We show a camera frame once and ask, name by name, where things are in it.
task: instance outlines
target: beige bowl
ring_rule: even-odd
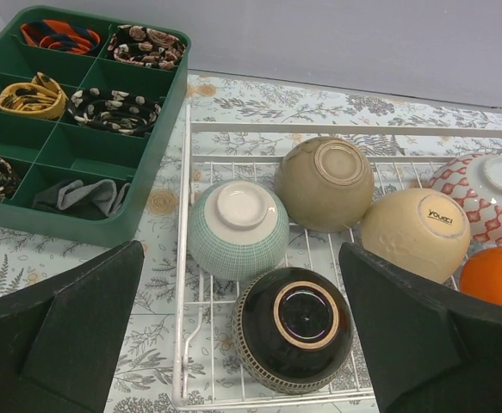
[[[410,188],[383,196],[362,219],[363,248],[414,274],[446,281],[470,242],[467,215],[449,196]]]
[[[277,196],[294,222],[310,230],[355,225],[373,200],[371,165],[353,144],[317,137],[289,152],[276,171]]]

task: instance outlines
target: light green patterned bowl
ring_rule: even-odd
[[[282,260],[288,215],[277,196],[255,182],[218,182],[189,211],[188,251],[224,280],[251,280]]]

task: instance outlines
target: table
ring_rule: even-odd
[[[302,88],[283,83],[266,83],[234,77],[190,75],[188,100],[194,120],[251,122],[321,122],[357,125],[452,126],[502,129],[502,114],[462,108],[435,107],[401,99],[338,93]],[[184,112],[180,112],[164,155],[160,171],[141,218],[135,238],[144,245],[146,260],[133,314],[127,326],[119,364],[113,378],[107,413],[173,413],[170,404],[174,356],[174,309],[176,287],[177,207]],[[195,139],[194,152],[228,155],[284,155],[312,135],[251,136],[244,134],[202,134]],[[354,137],[374,155],[445,155],[471,151],[492,151],[497,139]],[[205,171],[194,170],[199,180]],[[390,181],[397,172],[385,170]],[[105,249],[51,237],[0,228],[0,296],[28,287],[99,255]],[[229,359],[231,337],[218,334],[221,354]],[[365,363],[358,370],[364,371]],[[192,373],[206,378],[203,365],[193,363]],[[206,385],[191,396],[206,398]],[[264,409],[270,412],[308,412],[313,406]],[[356,404],[328,404],[325,413],[376,412],[374,401]]]

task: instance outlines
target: rack wire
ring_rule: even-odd
[[[259,407],[281,407],[304,404],[358,402],[375,398],[367,373],[359,374],[358,362],[363,362],[359,341],[354,343],[346,369],[338,384],[329,384],[321,391],[301,396],[285,396],[268,391],[248,375],[237,364],[231,365],[230,374],[219,365],[220,359],[233,361],[230,341],[229,317],[239,293],[245,285],[234,282],[224,285],[226,294],[215,292],[220,281],[199,268],[191,268],[187,253],[187,224],[190,205],[198,194],[195,190],[193,170],[195,165],[208,171],[208,181],[230,179],[245,172],[245,178],[265,184],[271,171],[281,162],[278,156],[225,156],[192,153],[192,137],[195,133],[313,133],[313,134],[380,134],[427,137],[469,137],[502,139],[502,130],[415,127],[415,126],[346,126],[318,124],[257,124],[220,123],[191,120],[190,106],[186,108],[186,125],[183,142],[183,165],[180,188],[180,215],[178,221],[177,252],[177,312],[176,343],[173,371],[173,405],[182,411],[256,409]],[[411,185],[421,187],[423,178],[445,164],[453,157],[424,156],[370,156],[368,157],[376,175],[375,185],[380,189],[378,196],[403,189]],[[383,170],[391,170],[392,178],[386,178]],[[297,265],[321,273],[335,283],[344,293],[337,256],[343,241],[360,242],[359,228],[340,234],[319,235],[290,225],[292,239],[299,240],[289,249],[280,266]],[[486,248],[475,245],[474,248]],[[459,274],[452,275],[447,287],[457,289]],[[198,369],[198,376],[192,374],[192,367]]]

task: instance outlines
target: green organizer box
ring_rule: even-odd
[[[91,57],[29,46],[20,27],[38,19],[91,28],[101,36],[102,49]],[[61,84],[68,96],[79,88],[97,87],[147,96],[162,105],[155,127],[144,138],[79,126],[66,114],[50,121],[0,111],[0,157],[22,177],[14,196],[0,202],[0,226],[103,247],[133,238],[186,94],[191,44],[183,33],[149,26],[174,34],[185,43],[179,66],[163,71],[119,63],[106,59],[105,52],[108,39],[120,24],[141,25],[33,7],[22,10],[0,33],[0,92],[11,83],[30,82],[41,71]],[[112,179],[118,185],[131,182],[131,187],[121,210],[99,221],[31,208],[35,194],[72,178],[85,184]]]

